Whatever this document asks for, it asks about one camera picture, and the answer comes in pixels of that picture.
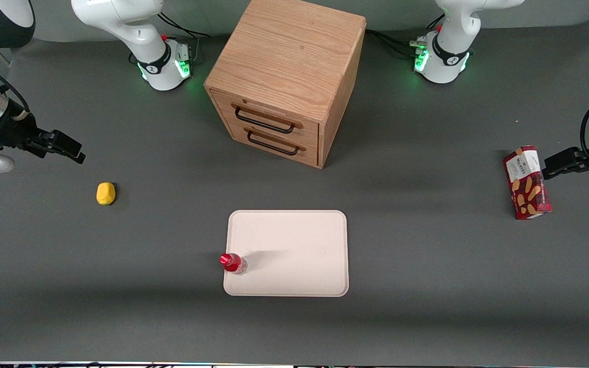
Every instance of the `yellow sponge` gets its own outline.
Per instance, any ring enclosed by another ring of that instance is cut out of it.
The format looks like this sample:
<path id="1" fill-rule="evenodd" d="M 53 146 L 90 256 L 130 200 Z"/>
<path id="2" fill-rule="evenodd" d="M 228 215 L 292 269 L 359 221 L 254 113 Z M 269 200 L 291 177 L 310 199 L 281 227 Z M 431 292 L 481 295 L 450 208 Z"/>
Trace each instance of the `yellow sponge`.
<path id="1" fill-rule="evenodd" d="M 109 205 L 115 201 L 115 186 L 112 182 L 103 182 L 97 187 L 97 202 L 100 205 Z"/>

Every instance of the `plastic tray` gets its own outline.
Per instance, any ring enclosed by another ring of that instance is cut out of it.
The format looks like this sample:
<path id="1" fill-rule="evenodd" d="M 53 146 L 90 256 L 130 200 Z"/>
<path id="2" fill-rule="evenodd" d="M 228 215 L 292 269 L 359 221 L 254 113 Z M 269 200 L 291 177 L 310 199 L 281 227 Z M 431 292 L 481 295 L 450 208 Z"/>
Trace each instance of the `plastic tray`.
<path id="1" fill-rule="evenodd" d="M 226 253 L 247 261 L 224 272 L 234 296 L 342 296 L 349 289 L 347 219 L 340 211 L 236 211 Z"/>

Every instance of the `black metal handle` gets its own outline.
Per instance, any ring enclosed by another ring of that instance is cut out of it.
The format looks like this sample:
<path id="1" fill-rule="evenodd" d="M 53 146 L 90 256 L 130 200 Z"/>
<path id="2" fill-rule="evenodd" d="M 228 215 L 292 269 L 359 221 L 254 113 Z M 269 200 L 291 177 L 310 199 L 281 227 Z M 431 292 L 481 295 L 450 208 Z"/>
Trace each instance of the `black metal handle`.
<path id="1" fill-rule="evenodd" d="M 257 121 L 257 120 L 254 120 L 254 119 L 251 119 L 248 117 L 244 117 L 240 114 L 240 107 L 239 106 L 236 107 L 236 118 L 241 119 L 242 121 L 246 121 L 247 123 L 254 124 L 257 126 L 262 126 L 263 128 L 271 129 L 274 132 L 283 133 L 283 134 L 290 134 L 290 133 L 292 133 L 292 129 L 295 128 L 294 124 L 290 124 L 290 128 L 283 129 L 283 128 L 278 128 L 276 126 L 271 126 L 269 124 L 262 123 L 260 121 Z"/>
<path id="2" fill-rule="evenodd" d="M 257 144 L 257 145 L 261 145 L 262 147 L 265 148 L 269 148 L 269 149 L 273 149 L 274 151 L 283 153 L 283 154 L 287 154 L 288 156 L 295 156 L 295 154 L 297 154 L 297 152 L 299 152 L 299 147 L 295 147 L 294 151 L 285 151 L 285 149 L 281 149 L 279 147 L 274 147 L 273 145 L 269 145 L 269 144 L 265 144 L 263 142 L 257 141 L 257 140 L 253 140 L 252 139 L 252 131 L 248 131 L 247 132 L 247 139 L 252 142 L 253 144 Z"/>

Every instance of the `small bottle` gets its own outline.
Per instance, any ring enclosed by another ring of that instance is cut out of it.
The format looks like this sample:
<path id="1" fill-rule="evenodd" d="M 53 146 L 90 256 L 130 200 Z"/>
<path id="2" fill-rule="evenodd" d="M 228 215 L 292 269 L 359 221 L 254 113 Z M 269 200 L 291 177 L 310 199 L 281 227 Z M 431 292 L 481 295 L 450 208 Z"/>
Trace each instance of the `small bottle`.
<path id="1" fill-rule="evenodd" d="M 219 257 L 219 263 L 222 264 L 224 270 L 232 274 L 242 275 L 247 271 L 247 261 L 235 253 L 224 253 Z"/>

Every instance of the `wooden box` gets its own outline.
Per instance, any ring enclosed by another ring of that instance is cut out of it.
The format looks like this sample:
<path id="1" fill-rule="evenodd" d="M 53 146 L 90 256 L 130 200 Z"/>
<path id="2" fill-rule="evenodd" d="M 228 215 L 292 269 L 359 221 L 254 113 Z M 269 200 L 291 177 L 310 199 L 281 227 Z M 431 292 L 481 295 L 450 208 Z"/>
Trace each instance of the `wooden box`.
<path id="1" fill-rule="evenodd" d="M 365 18 L 252 0 L 204 82 L 231 137 L 322 168 L 356 80 Z"/>

